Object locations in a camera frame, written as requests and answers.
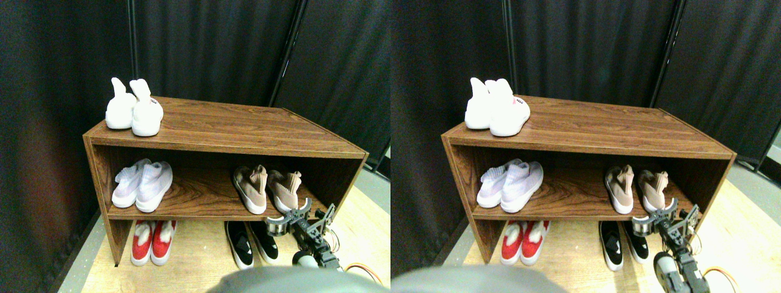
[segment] white sneaker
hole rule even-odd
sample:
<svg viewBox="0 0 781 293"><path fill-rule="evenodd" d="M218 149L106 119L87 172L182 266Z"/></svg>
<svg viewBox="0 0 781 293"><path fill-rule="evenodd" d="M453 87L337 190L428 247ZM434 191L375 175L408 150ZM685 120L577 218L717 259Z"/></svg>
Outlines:
<svg viewBox="0 0 781 293"><path fill-rule="evenodd" d="M133 107L138 100L127 92L119 78L112 77L111 83L114 84L114 98L105 109L105 124L111 129L128 129L133 124Z"/></svg>
<svg viewBox="0 0 781 293"><path fill-rule="evenodd" d="M114 181L119 183L114 188L111 195L111 202L118 208L126 208L136 202L138 196L138 187L141 186L141 174L144 172L144 166L151 164L149 159L142 159L132 166L122 168L122 171L114 177Z"/></svg>
<svg viewBox="0 0 781 293"><path fill-rule="evenodd" d="M160 132L162 121L162 106L152 98L146 80L131 80L130 87L138 96L138 103L133 109L133 134L152 136Z"/></svg>
<svg viewBox="0 0 781 293"><path fill-rule="evenodd" d="M472 98L466 103L464 122L469 129L487 129L490 126L492 113L492 101L488 94L488 88L482 81L472 77Z"/></svg>
<svg viewBox="0 0 781 293"><path fill-rule="evenodd" d="M510 165L502 188L501 209L517 213L542 185L542 166L537 162Z"/></svg>
<svg viewBox="0 0 781 293"><path fill-rule="evenodd" d="M141 186L138 188L136 207L144 213L151 213L160 205L163 195L166 194L173 182L171 165L166 162L156 162L144 166L141 175Z"/></svg>
<svg viewBox="0 0 781 293"><path fill-rule="evenodd" d="M531 114L529 104L512 95L512 88L504 78L492 84L486 82L486 86L496 103L490 121L491 134L501 137L518 134Z"/></svg>
<svg viewBox="0 0 781 293"><path fill-rule="evenodd" d="M507 177L507 169L510 165L520 165L523 163L520 159L513 159L506 164L494 168L490 168L480 177L480 182L483 185L480 186L480 191L477 192L477 204L490 209L501 202L501 197L504 194L502 192L505 186L505 178Z"/></svg>

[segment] gray floor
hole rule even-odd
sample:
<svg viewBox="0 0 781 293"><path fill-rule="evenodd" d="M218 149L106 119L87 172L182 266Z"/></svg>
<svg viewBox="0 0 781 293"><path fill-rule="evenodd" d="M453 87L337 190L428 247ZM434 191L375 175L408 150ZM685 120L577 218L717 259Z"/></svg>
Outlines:
<svg viewBox="0 0 781 293"><path fill-rule="evenodd" d="M760 209L781 225L781 184L777 184L760 173L754 173L739 163L733 164L727 180L751 199ZM445 266L461 266L469 249L475 242L472 229L467 227L455 247L445 260Z"/></svg>
<svg viewBox="0 0 781 293"><path fill-rule="evenodd" d="M385 212L391 213L390 182L378 177L376 174L362 170L355 180L355 186ZM87 275L90 273L92 263L95 261L95 256L98 254L104 237L103 219L99 218L84 242L84 246L79 251L76 260L73 261L73 266L70 267L68 275L59 288L59 292L81 292L81 288L84 287L84 282L87 281Z"/></svg>

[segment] cable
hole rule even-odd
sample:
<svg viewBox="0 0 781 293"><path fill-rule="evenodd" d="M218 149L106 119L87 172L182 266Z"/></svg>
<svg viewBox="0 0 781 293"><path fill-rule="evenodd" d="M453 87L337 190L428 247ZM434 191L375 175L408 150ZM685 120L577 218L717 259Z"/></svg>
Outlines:
<svg viewBox="0 0 781 293"><path fill-rule="evenodd" d="M738 285L737 284L737 280L735 280L735 277L733 277L732 274L730 274L729 272L727 272L727 270L724 270L724 268L722 268L720 266L711 266L711 267L705 269L705 272L702 273L702 277L707 276L708 273L710 273L713 270L718 271L719 273L724 275L724 277L727 278L727 280L729 281L729 285L732 286L734 292L742 292L740 290L740 285Z"/></svg>
<svg viewBox="0 0 781 293"><path fill-rule="evenodd" d="M351 264L349 264L347 266L347 268L344 269L344 271L347 272L348 270L350 270L350 269L352 269L354 267L357 267L357 268L367 272L371 276L372 280L374 280L377 283L380 283L380 285L383 285L383 286L385 285L385 284L383 284L382 280L380 280L380 276L377 276L377 273L375 273L372 269L370 269L368 266L366 266L366 265L364 265L362 263L351 263Z"/></svg>

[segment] wooden floor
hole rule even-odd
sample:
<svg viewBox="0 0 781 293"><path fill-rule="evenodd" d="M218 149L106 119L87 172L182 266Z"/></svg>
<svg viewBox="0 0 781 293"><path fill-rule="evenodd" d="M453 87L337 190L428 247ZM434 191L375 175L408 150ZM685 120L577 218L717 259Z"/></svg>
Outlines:
<svg viewBox="0 0 781 293"><path fill-rule="evenodd" d="M781 291L781 227L762 212L730 182L725 181L699 235L702 253L696 255L700 270L720 266L736 279L743 292ZM651 259L662 249L658 234L647 238ZM608 270L597 232L597 222L551 222L540 259L534 266L567 291L663 292L656 281L652 261L640 265L631 256L622 233L624 267ZM501 245L490 263L498 264ZM472 245L465 265L482 265L477 244ZM708 274L713 292L732 292L718 272Z"/></svg>
<svg viewBox="0 0 781 293"><path fill-rule="evenodd" d="M114 267L108 239L104 238L84 291L206 291L223 276L238 270L223 222L190 220L179 223L171 256L165 266L156 266L152 262L145 266L134 266L130 263L131 241L128 241L122 262ZM364 263L380 275L385 285L389 284L391 218L388 213L359 189L352 188L334 221L334 230L341 240L341 249L336 255L342 266ZM291 235L285 235L276 241L280 250L277 265L289 266L293 254L298 251L295 240ZM259 251L255 243L252 246L253 251ZM256 256L255 266L268 265L259 254ZM361 270L350 272L362 273Z"/></svg>

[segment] wooden top surface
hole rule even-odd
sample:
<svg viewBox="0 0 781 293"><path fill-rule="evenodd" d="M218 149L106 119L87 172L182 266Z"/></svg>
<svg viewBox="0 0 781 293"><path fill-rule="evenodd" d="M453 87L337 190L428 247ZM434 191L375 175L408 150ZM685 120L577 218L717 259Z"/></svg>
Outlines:
<svg viewBox="0 0 781 293"><path fill-rule="evenodd" d="M495 137L464 123L445 134L454 145L556 152L731 159L733 152L661 109L519 96L531 116L515 136Z"/></svg>
<svg viewBox="0 0 781 293"><path fill-rule="evenodd" d="M85 137L96 145L253 155L363 159L366 152L287 109L155 97L164 112L160 132L138 137L105 121Z"/></svg>

